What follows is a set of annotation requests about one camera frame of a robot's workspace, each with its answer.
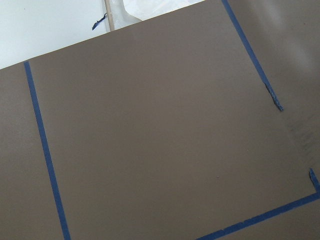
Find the loose blue tape scrap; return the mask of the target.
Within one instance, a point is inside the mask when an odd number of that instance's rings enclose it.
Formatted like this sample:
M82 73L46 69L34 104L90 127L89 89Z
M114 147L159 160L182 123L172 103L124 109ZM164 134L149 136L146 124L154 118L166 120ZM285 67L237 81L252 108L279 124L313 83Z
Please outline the loose blue tape scrap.
M91 28L92 31L93 31L101 22L103 22L103 21L106 19L106 16L107 16L107 13L105 13L101 19L97 20L97 21L93 24L93 26L92 26L92 28Z

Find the beige table leg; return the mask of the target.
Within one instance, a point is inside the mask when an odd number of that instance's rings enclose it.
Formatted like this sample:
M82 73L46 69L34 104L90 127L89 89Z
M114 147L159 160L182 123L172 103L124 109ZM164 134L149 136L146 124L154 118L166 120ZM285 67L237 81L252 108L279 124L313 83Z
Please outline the beige table leg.
M110 4L110 0L104 0L106 15L108 19L109 30L112 32L115 30L114 18L112 13L112 8Z

